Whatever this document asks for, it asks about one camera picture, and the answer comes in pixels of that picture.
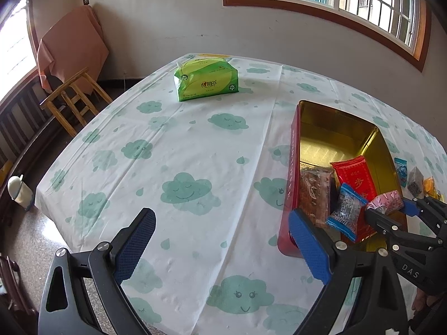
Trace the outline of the person's left hand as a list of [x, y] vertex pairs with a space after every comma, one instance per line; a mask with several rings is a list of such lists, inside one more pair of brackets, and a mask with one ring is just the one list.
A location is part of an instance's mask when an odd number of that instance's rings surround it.
[[444, 293], [437, 296], [430, 296], [423, 292], [422, 289], [417, 289], [415, 298], [412, 303], [413, 316], [418, 315], [426, 306], [431, 306], [435, 301], [441, 298]]

